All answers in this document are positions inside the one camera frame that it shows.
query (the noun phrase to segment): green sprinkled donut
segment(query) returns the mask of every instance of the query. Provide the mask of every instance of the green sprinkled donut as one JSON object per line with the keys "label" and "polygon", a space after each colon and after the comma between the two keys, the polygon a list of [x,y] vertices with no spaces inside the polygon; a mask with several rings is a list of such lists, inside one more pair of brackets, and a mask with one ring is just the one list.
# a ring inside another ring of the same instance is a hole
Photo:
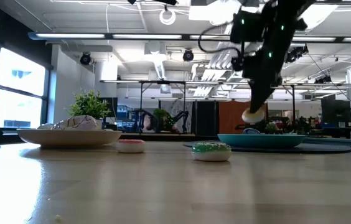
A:
{"label": "green sprinkled donut", "polygon": [[198,142],[192,146],[192,153],[228,151],[231,151],[231,146],[221,142]]}

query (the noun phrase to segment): beige bowl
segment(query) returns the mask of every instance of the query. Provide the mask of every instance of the beige bowl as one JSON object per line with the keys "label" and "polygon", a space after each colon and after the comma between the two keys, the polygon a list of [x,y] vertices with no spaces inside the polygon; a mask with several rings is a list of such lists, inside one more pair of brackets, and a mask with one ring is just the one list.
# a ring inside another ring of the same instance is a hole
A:
{"label": "beige bowl", "polygon": [[18,129],[17,132],[23,141],[39,144],[42,147],[102,146],[116,142],[121,136],[121,131],[105,130]]}

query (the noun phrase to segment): security camera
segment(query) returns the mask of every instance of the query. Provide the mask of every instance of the security camera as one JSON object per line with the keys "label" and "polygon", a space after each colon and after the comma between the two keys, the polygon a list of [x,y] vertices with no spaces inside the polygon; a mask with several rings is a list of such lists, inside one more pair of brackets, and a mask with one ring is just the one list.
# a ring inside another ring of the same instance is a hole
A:
{"label": "security camera", "polygon": [[190,62],[194,59],[194,53],[192,53],[191,49],[185,50],[184,56],[182,56],[185,62]]}
{"label": "security camera", "polygon": [[91,64],[91,53],[89,52],[83,52],[82,57],[80,58],[80,63],[82,65],[90,65]]}

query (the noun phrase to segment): wooden table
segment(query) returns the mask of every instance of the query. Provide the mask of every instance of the wooden table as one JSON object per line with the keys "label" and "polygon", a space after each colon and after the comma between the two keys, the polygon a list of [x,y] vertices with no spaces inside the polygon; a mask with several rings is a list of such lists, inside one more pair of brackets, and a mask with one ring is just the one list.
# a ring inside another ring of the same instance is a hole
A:
{"label": "wooden table", "polygon": [[181,142],[147,146],[0,146],[0,223],[351,224],[351,153],[236,152],[207,163]]}

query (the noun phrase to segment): ceiling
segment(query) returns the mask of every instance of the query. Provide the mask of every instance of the ceiling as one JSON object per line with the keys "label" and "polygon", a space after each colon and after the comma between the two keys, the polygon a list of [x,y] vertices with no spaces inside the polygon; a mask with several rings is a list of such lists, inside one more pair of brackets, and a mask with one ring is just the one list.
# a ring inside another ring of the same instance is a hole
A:
{"label": "ceiling", "polygon": [[[138,6],[122,5],[131,10],[116,6],[108,7],[109,32],[157,33],[157,34],[199,34],[211,26],[209,21],[190,21],[187,15],[176,13],[172,25],[164,25],[159,20],[160,11],[138,11]],[[0,0],[0,8],[12,17],[37,32],[106,32],[106,5],[80,4],[75,2],[53,2],[51,0]],[[162,6],[141,5],[142,10],[158,10]],[[176,7],[187,14],[188,7]],[[351,7],[339,6],[323,23],[311,30],[309,35],[351,35]],[[146,41],[127,40],[78,40],[68,41],[74,45],[111,45],[123,66],[118,73],[147,74],[154,70],[154,64],[144,61]],[[182,61],[183,49],[191,48],[194,60],[210,60],[212,55],[199,50],[196,42],[165,42],[172,48],[172,55],[164,62],[166,70],[190,71],[193,63]],[[205,42],[208,49],[216,49],[218,42]],[[298,82],[307,80],[309,75],[321,69],[332,69],[333,81],[345,80],[346,68],[351,66],[351,44],[309,44],[312,58],[305,56],[296,63],[286,65],[282,71],[284,80]],[[106,53],[92,54],[96,58],[105,58]]]}

